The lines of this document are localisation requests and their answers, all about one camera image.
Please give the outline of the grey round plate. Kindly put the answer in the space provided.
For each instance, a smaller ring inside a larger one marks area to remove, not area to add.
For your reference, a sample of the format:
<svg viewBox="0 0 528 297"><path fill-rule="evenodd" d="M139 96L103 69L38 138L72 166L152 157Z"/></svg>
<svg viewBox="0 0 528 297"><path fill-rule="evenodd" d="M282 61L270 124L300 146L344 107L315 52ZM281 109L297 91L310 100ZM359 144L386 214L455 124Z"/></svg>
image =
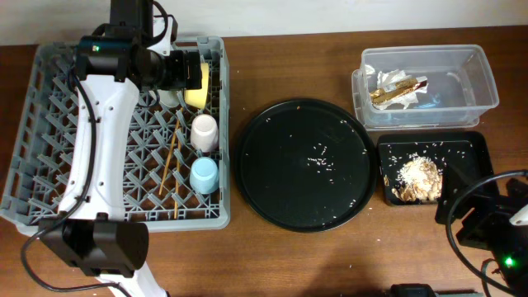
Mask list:
<svg viewBox="0 0 528 297"><path fill-rule="evenodd" d="M168 108L176 108L180 106L179 96L180 91L163 91L159 90L160 104Z"/></svg>

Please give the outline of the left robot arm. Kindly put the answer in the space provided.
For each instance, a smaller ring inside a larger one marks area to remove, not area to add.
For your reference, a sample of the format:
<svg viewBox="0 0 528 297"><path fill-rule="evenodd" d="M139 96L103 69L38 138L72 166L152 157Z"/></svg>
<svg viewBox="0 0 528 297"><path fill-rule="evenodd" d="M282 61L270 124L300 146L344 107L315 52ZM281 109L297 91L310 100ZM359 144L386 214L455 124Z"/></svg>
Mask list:
<svg viewBox="0 0 528 297"><path fill-rule="evenodd" d="M140 92L204 86L200 56L173 49L176 35L158 2L115 0L110 20L79 41L68 73L78 91L73 162L59 212L35 238L117 296L165 295L146 262L148 227L125 220L123 175Z"/></svg>

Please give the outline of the yellow bowl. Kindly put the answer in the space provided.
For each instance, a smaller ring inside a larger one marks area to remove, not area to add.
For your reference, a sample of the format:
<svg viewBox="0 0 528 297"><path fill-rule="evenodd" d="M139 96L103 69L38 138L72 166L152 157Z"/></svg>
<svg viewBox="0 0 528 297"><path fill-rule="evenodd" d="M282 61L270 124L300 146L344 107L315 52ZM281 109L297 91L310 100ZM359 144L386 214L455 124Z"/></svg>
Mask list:
<svg viewBox="0 0 528 297"><path fill-rule="evenodd" d="M201 88L196 90L185 90L184 99L187 105L193 106L197 109L204 109L208 97L210 66L207 63L201 63L200 70L202 74Z"/></svg>

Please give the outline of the blue plastic cup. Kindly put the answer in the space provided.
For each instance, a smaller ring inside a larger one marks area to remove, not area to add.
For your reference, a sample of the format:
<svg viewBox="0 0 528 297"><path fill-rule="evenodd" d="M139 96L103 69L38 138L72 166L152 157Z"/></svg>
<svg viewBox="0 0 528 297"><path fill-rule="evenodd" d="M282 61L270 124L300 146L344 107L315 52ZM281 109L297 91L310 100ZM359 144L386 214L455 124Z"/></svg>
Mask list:
<svg viewBox="0 0 528 297"><path fill-rule="evenodd" d="M191 165L190 184L194 191L208 195L219 188L219 168L212 158L201 157Z"/></svg>

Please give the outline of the pink plastic cup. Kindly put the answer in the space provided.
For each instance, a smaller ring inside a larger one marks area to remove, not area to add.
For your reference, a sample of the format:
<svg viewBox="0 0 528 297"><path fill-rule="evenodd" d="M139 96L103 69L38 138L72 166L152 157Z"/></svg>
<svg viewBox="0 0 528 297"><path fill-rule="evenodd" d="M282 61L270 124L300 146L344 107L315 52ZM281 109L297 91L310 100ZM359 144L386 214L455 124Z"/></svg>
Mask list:
<svg viewBox="0 0 528 297"><path fill-rule="evenodd" d="M219 127L211 115L198 115L191 123L191 145L202 153L211 153L219 145Z"/></svg>

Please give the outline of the gold snack wrapper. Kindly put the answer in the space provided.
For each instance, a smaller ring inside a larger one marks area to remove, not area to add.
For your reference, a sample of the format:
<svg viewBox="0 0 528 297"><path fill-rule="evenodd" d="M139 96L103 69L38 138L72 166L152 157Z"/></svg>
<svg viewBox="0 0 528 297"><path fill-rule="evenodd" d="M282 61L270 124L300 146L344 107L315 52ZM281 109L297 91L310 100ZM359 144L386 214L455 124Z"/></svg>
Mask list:
<svg viewBox="0 0 528 297"><path fill-rule="evenodd" d="M373 104L380 105L386 101L414 92L427 85L426 77L408 78L399 82L379 88L370 93L370 100Z"/></svg>

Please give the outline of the white napkin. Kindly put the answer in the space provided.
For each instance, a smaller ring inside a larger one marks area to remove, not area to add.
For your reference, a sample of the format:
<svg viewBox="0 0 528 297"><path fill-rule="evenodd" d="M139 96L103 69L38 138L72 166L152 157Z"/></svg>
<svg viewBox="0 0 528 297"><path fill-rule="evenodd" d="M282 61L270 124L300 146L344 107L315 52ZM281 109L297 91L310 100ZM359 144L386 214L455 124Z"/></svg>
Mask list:
<svg viewBox="0 0 528 297"><path fill-rule="evenodd" d="M372 91L369 91L369 98L370 98L371 92L379 88L385 87L389 85L390 83L396 83L396 82L399 82L399 81L402 81L408 78L418 78L418 77L409 75L404 70L399 70L399 69L393 70L387 73L379 71L376 77L376 87ZM381 111L387 110L389 108L405 110L408 107L410 107L412 104L417 104L418 95L426 94L427 88L428 88L428 79L427 79L427 85L425 87L419 88L414 92L410 92L403 96L386 101L385 103L382 103L380 105L373 104L371 101L370 103L375 109L381 110Z"/></svg>

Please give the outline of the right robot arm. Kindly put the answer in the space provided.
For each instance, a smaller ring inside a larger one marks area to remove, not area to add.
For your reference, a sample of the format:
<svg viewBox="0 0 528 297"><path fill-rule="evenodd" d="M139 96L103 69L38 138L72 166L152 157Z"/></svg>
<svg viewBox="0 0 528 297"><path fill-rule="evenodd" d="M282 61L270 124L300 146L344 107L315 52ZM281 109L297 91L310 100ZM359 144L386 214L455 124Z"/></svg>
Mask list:
<svg viewBox="0 0 528 297"><path fill-rule="evenodd" d="M527 295L527 171L513 170L470 181L453 166L444 171L435 221L445 227L450 248L483 283L511 296ZM477 268L461 247L492 253L504 282Z"/></svg>

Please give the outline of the food scraps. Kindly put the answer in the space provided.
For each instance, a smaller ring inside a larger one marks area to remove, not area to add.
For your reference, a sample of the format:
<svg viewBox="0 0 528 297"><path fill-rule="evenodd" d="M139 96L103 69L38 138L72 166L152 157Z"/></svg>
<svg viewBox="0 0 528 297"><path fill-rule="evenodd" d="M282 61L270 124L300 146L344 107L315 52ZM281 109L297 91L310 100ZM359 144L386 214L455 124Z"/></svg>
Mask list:
<svg viewBox="0 0 528 297"><path fill-rule="evenodd" d="M385 199L390 205L435 204L441 197L443 170L417 152L389 155L381 168Z"/></svg>

